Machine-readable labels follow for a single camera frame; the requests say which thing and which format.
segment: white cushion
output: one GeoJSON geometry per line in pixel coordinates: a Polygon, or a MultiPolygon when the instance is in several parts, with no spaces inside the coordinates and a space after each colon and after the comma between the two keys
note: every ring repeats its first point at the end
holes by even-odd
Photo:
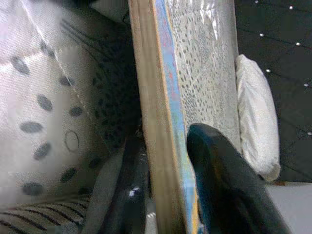
{"type": "Polygon", "coordinates": [[[267,79],[255,61],[236,59],[236,85],[242,153],[267,181],[279,176],[279,137],[274,102],[267,79]]]}

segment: gray floor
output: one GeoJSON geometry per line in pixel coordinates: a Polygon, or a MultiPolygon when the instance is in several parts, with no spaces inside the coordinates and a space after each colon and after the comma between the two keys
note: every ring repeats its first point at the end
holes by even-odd
{"type": "Polygon", "coordinates": [[[239,53],[272,90],[283,181],[312,182],[312,0],[236,0],[239,53]]]}

